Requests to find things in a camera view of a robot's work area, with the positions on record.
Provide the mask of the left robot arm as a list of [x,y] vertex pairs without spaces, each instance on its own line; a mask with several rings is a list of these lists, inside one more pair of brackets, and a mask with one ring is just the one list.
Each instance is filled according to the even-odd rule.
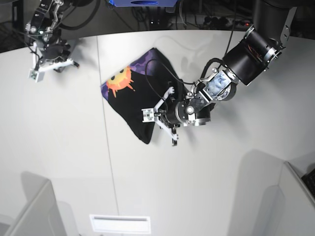
[[300,0],[256,0],[253,24],[243,39],[222,59],[209,60],[200,79],[190,90],[183,90],[160,121],[173,130],[180,125],[201,126],[209,122],[215,105],[231,100],[238,83],[249,85],[282,53],[301,4]]

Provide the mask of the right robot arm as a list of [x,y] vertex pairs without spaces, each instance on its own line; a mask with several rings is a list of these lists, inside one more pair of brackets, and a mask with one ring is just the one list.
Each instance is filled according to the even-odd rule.
[[96,15],[100,1],[95,2],[94,9],[88,18],[76,26],[68,26],[63,22],[77,8],[87,6],[91,0],[41,0],[32,19],[25,25],[24,32],[16,31],[34,40],[30,49],[33,54],[31,77],[48,70],[62,72],[67,66],[79,68],[79,64],[70,58],[71,45],[62,39],[62,30],[79,30],[85,27]]

